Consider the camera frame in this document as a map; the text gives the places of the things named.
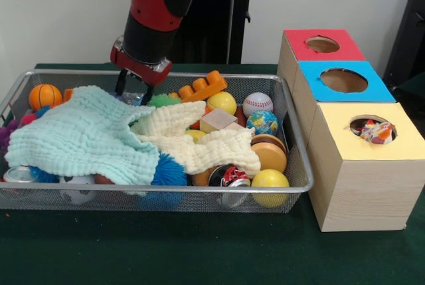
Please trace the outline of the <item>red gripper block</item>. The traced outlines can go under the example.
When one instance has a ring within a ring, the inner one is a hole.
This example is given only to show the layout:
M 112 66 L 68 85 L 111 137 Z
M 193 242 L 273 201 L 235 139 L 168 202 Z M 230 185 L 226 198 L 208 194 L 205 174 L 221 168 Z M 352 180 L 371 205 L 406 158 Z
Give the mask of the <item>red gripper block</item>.
M 148 86 L 141 105 L 148 105 L 154 92 L 154 86 L 161 84 L 171 71 L 172 62 L 167 58 L 158 64 L 145 64 L 132 58 L 124 51 L 124 37 L 119 36 L 114 42 L 110 60 L 121 68 L 115 87 L 115 94 L 123 94 L 126 87 L 128 71 L 140 77 Z

